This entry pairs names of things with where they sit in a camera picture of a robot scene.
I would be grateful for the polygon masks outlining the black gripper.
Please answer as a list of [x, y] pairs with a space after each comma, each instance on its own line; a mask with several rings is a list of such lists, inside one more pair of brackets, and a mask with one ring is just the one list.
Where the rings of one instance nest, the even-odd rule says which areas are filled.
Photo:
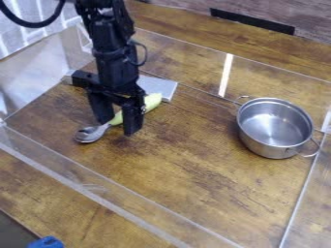
[[[141, 102], [145, 91], [138, 86], [139, 60], [137, 43], [119, 46], [94, 44], [98, 79], [89, 86], [89, 100], [98, 122], [103, 125], [115, 116], [113, 105], [122, 106], [130, 99]], [[134, 103], [122, 107], [125, 135], [133, 136], [145, 125], [145, 108]]]

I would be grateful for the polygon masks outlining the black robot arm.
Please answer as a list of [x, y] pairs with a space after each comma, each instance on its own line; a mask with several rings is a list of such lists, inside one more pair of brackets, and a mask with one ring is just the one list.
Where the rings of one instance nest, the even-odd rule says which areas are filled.
[[123, 0], [78, 0], [75, 9], [93, 40], [98, 74], [75, 71], [72, 84], [87, 90], [94, 115], [106, 124], [114, 117], [114, 105], [122, 107], [125, 135], [133, 136], [145, 125], [146, 91], [139, 87], [139, 60], [135, 22]]

